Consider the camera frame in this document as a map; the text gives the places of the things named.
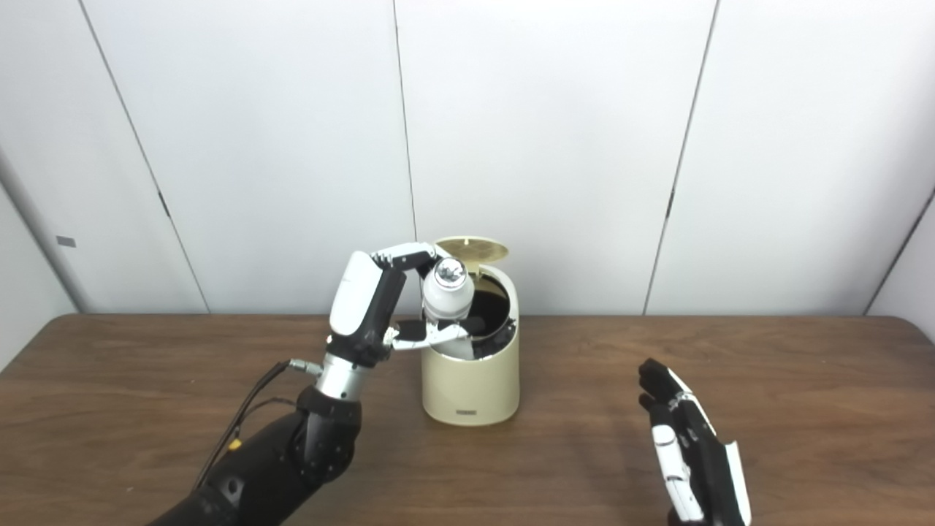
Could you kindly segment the white and black right hand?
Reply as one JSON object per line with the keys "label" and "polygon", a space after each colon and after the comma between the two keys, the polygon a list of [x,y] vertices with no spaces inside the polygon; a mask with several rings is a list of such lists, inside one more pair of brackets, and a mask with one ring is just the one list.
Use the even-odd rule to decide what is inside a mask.
{"label": "white and black right hand", "polygon": [[668,525],[750,525],[752,507],[737,442],[723,443],[698,397],[655,359],[638,367],[638,400],[671,501]]}

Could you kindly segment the white and black left hand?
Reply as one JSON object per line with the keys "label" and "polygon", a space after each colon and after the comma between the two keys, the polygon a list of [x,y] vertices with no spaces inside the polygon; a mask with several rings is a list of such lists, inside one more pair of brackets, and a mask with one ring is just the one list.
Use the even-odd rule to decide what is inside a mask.
{"label": "white and black left hand", "polygon": [[[408,272],[421,281],[423,316],[394,324]],[[477,337],[486,323],[470,315],[474,296],[467,264],[440,244],[412,242],[353,252],[332,304],[325,350],[345,362],[375,367],[394,351]]]}

